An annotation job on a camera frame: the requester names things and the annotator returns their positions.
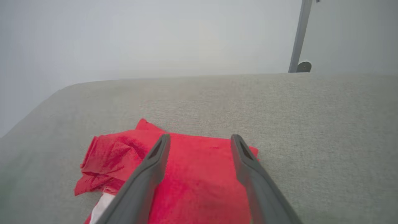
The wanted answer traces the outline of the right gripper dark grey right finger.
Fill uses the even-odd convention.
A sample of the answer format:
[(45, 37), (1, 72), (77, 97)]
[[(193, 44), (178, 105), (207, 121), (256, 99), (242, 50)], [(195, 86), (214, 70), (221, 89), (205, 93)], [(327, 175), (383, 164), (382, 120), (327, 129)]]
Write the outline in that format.
[(245, 188), (253, 224), (301, 224), (297, 213), (243, 138), (231, 136), (237, 180)]

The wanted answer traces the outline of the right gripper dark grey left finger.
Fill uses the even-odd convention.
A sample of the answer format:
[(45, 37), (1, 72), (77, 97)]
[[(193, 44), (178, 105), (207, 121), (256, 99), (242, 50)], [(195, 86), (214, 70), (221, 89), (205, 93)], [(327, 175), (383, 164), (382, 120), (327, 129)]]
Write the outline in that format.
[(155, 189), (165, 176), (170, 135), (163, 134), (121, 187), (97, 224), (147, 224)]

